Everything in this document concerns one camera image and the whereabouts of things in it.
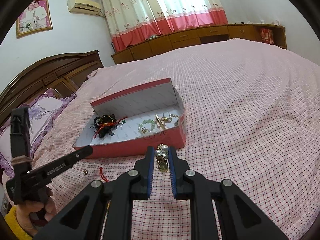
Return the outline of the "left hand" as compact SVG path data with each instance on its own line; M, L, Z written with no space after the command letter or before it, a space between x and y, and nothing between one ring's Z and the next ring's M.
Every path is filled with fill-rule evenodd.
M31 237L34 237L38 230L34 224L34 219L38 212L44 210L44 220L50 221L56 214L56 206L52 199L53 192L46 188L48 199L45 203L26 200L22 204L16 205L16 218L21 228Z

